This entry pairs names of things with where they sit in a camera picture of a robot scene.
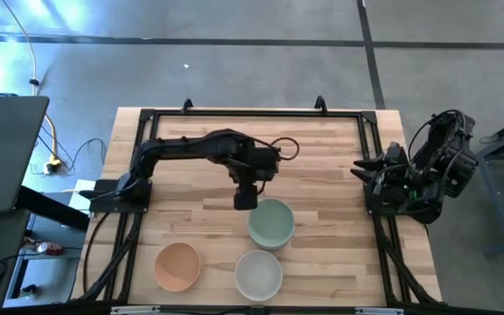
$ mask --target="red object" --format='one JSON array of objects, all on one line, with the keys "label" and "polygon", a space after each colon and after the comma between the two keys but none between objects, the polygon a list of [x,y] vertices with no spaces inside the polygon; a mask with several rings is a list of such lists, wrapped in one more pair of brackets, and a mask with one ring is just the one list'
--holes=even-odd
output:
[{"label": "red object", "polygon": [[59,256],[63,252],[63,248],[56,243],[44,241],[40,245],[38,245],[36,251],[49,256]]}]

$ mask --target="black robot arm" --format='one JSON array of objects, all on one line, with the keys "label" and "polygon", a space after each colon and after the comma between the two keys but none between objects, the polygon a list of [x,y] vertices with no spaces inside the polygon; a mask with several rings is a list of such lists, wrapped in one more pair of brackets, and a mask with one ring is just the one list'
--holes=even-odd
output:
[{"label": "black robot arm", "polygon": [[[256,142],[266,146],[256,147]],[[159,160],[206,158],[224,165],[237,184],[234,208],[249,210],[257,207],[256,181],[271,181],[282,159],[279,149],[251,136],[231,129],[213,131],[203,137],[180,139],[151,139],[142,143],[133,156],[132,167],[118,182],[117,196],[137,198],[143,183],[153,174]]]},{"label": "black robot arm", "polygon": [[391,143],[379,157],[354,162],[364,169],[351,173],[366,183],[371,214],[407,214],[429,224],[440,215],[444,196],[458,197],[470,181],[478,165],[469,147],[474,120],[447,110],[433,115],[416,136],[426,125],[427,141],[413,159],[400,144]]}]

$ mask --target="concrete floor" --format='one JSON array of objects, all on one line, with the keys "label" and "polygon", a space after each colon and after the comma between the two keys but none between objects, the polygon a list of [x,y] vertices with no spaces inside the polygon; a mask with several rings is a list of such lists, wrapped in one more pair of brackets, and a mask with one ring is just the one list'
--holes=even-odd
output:
[{"label": "concrete floor", "polygon": [[[38,35],[196,39],[362,40],[354,0],[12,1]],[[504,42],[504,0],[367,0],[373,40]],[[0,3],[0,34],[18,28]],[[70,154],[92,137],[106,142],[119,106],[194,105],[374,109],[362,47],[35,44],[42,95]],[[476,120],[477,139],[504,126],[504,51],[375,49],[386,109],[399,109],[410,139],[432,113],[456,108]],[[28,95],[28,47],[0,42],[0,91]],[[36,176],[43,191],[98,179],[100,147],[84,149],[73,176]],[[35,172],[47,160],[35,148]],[[504,255],[481,250],[499,240],[494,211],[476,173],[430,226],[444,301],[504,311]]]}]

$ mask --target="white bowl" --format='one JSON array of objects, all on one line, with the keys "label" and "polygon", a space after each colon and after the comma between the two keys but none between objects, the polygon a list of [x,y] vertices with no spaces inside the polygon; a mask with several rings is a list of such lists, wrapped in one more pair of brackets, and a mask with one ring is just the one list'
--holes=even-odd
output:
[{"label": "white bowl", "polygon": [[265,301],[273,298],[281,288],[284,272],[275,256],[263,250],[244,254],[236,263],[236,288],[247,299]]}]

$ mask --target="wooden table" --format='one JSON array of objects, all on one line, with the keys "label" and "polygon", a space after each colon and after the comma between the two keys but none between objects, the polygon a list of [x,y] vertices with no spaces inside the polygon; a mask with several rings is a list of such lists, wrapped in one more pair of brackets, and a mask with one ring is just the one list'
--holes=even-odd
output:
[{"label": "wooden table", "polygon": [[[117,179],[129,169],[139,112],[140,108],[118,109],[105,179]],[[398,111],[376,113],[384,149],[391,141],[405,145]],[[262,194],[290,205],[296,229],[290,243],[273,252],[283,266],[282,288],[261,304],[385,305],[373,223],[365,211],[361,181],[349,171],[353,161],[361,158],[357,123],[328,117],[162,116],[158,135],[200,137],[225,128],[267,142],[294,137],[301,144],[299,156],[280,163],[279,173]],[[294,150],[290,143],[281,145],[284,155]],[[253,304],[235,288],[234,269],[239,257],[257,247],[246,228],[249,212],[233,209],[235,185],[227,170],[206,160],[160,161],[152,180],[153,195],[150,211],[143,217],[129,303]],[[88,262],[89,285],[109,262],[118,218],[119,214],[111,214],[95,238]],[[86,243],[97,219],[91,220]],[[440,299],[424,227],[410,217],[397,218],[397,222],[405,262],[423,287]],[[173,242],[192,244],[203,262],[194,286],[178,293],[161,289],[153,275],[158,252]],[[123,266],[119,270],[115,294],[121,286]],[[396,269],[391,270],[400,297]],[[73,297],[82,293],[81,276],[79,268]]]}]

